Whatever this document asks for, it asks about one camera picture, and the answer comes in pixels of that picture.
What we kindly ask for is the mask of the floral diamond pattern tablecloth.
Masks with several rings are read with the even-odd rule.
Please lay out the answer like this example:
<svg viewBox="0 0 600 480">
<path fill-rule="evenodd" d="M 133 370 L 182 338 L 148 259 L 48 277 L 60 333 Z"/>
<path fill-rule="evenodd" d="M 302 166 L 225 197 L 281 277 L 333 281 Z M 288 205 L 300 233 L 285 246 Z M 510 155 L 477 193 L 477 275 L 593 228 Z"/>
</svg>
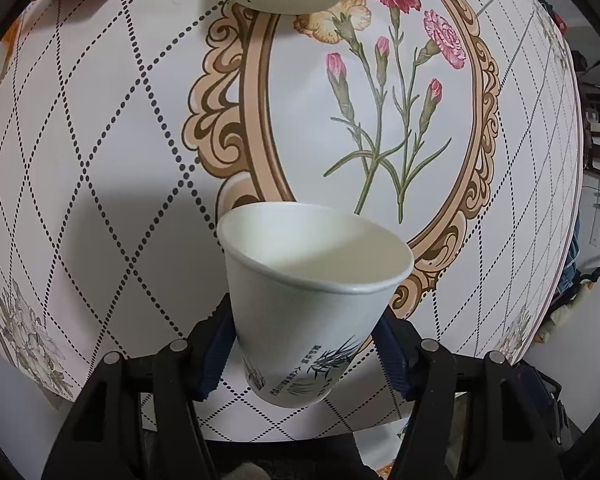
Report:
<svg viewBox="0 0 600 480">
<path fill-rule="evenodd" d="M 286 200 L 396 234 L 393 313 L 516 361 L 566 260 L 581 129 L 540 0 L 33 0 L 0 45 L 0 353 L 75 399 L 107 352 L 214 309 L 224 212 Z"/>
</svg>

